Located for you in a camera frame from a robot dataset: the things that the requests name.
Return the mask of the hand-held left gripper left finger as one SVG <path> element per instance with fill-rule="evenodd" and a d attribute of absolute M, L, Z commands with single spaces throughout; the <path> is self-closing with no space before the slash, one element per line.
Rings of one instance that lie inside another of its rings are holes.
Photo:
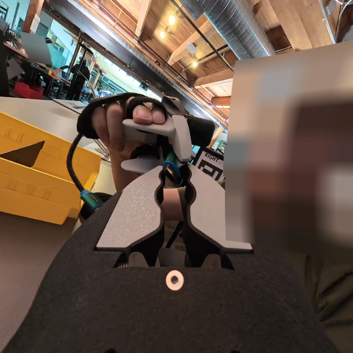
<path fill-rule="evenodd" d="M 96 244 L 98 250 L 127 251 L 152 237 L 161 247 L 164 221 L 157 196 L 163 190 L 162 172 L 157 166 L 123 190 Z"/>

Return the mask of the grey table with tape marks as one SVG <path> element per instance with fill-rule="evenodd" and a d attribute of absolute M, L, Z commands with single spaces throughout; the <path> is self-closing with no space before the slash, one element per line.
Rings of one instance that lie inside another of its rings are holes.
<path fill-rule="evenodd" d="M 68 108 L 73 112 L 76 112 L 77 114 L 81 114 L 84 108 L 87 106 L 87 104 L 82 103 L 81 101 L 71 101 L 65 99 L 53 99 L 52 101 L 65 108 Z"/>

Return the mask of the braided hdmi cable green plugs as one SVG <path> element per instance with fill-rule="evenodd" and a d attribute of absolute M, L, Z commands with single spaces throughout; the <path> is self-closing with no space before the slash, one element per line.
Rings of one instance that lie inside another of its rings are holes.
<path fill-rule="evenodd" d="M 66 165 L 67 165 L 68 173 L 73 183 L 75 184 L 75 186 L 80 192 L 80 198 L 85 205 L 84 208 L 88 212 L 87 217 L 89 217 L 104 204 L 104 201 L 100 196 L 97 196 L 96 194 L 86 190 L 83 187 L 82 183 L 78 179 L 73 169 L 73 163 L 72 163 L 73 155 L 82 137 L 83 135 L 78 133 L 74 141 L 72 142 L 71 147 L 69 148 L 69 151 L 68 151 Z M 181 172 L 177 162 L 177 157 L 172 149 L 172 146 L 169 143 L 167 143 L 166 137 L 162 137 L 161 135 L 158 135 L 156 145 L 144 144 L 142 146 L 135 148 L 135 150 L 131 153 L 130 159 L 128 161 L 142 162 L 142 158 L 148 157 L 148 156 L 157 157 L 157 159 L 152 160 L 153 162 L 154 161 L 157 162 L 161 158 L 163 162 L 162 166 L 163 166 L 165 176 L 168 177 L 168 179 L 170 179 L 170 181 L 175 184 L 180 183 Z"/>

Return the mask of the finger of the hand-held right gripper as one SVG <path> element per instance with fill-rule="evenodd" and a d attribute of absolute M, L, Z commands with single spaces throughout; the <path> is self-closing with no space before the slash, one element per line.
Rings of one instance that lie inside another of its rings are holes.
<path fill-rule="evenodd" d="M 162 166 L 163 161 L 155 156 L 141 156 L 121 162 L 121 168 L 138 175 L 146 174 L 158 166 Z"/>
<path fill-rule="evenodd" d="M 181 163 L 188 163 L 192 156 L 191 136 L 186 118 L 173 115 L 175 135 L 172 142 L 174 153 Z"/>

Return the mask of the dark steel ceiling beam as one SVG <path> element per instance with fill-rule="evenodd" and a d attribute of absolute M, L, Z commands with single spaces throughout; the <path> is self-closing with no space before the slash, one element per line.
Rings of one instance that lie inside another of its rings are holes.
<path fill-rule="evenodd" d="M 105 14 L 96 15 L 79 1 L 45 1 L 43 10 L 75 34 L 81 32 L 84 41 L 108 53 L 117 65 L 124 65 L 141 80 L 147 81 L 160 93 L 179 98 L 186 110 L 213 120 L 224 131 L 228 118 L 205 95 L 192 87 L 181 73 L 166 63 L 150 46 L 132 39 L 124 26 L 116 26 Z"/>

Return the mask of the red storage bin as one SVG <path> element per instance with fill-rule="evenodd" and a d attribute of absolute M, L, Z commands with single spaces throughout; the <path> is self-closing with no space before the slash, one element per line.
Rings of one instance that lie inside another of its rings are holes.
<path fill-rule="evenodd" d="M 24 82 L 16 82 L 14 94 L 24 99 L 42 99 L 44 88 L 42 86 L 29 86 Z"/>

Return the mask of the black bin divider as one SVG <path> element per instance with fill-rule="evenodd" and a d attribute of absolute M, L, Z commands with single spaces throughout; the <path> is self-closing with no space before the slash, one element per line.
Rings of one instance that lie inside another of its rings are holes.
<path fill-rule="evenodd" d="M 31 168 L 34 166 L 44 143 L 44 141 L 41 141 L 29 146 L 11 150 L 9 152 L 2 153 L 0 157 Z"/>

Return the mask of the black white marker board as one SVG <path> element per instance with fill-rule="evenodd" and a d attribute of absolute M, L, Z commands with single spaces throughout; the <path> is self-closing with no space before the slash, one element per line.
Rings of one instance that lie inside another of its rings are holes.
<path fill-rule="evenodd" d="M 207 147 L 199 147 L 191 164 L 209 175 L 215 181 L 224 181 L 223 160 L 223 153 Z"/>

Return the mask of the large spiral ceiling duct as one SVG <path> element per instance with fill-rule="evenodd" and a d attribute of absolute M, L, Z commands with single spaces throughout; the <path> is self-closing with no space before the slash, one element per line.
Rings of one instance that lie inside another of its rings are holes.
<path fill-rule="evenodd" d="M 180 2 L 194 20 L 204 14 L 238 59 L 276 55 L 247 1 L 181 0 Z"/>

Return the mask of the person's right hand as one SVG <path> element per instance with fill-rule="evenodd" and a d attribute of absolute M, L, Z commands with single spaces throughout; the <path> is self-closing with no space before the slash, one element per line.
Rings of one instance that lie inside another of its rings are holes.
<path fill-rule="evenodd" d="M 128 140 L 123 131 L 123 121 L 126 119 L 126 107 L 128 103 L 112 103 L 107 106 L 94 109 L 92 125 L 99 139 L 113 153 L 130 156 L 135 148 L 143 143 Z M 133 121 L 139 125 L 162 125 L 165 123 L 165 114 L 152 103 L 138 105 L 132 113 Z"/>

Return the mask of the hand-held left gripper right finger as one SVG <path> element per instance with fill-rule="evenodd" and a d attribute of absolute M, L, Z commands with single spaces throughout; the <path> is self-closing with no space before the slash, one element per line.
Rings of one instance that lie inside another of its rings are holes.
<path fill-rule="evenodd" d="M 222 252 L 252 252 L 251 244 L 226 239 L 225 190 L 196 166 L 188 165 L 188 169 L 190 228 Z"/>

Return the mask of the yellow plastic bin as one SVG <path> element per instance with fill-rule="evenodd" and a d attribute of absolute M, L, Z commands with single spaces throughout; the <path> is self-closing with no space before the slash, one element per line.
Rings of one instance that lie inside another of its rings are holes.
<path fill-rule="evenodd" d="M 0 211 L 61 225 L 83 204 L 66 166 L 71 143 L 1 112 L 1 154 L 41 141 L 31 168 L 0 158 Z"/>

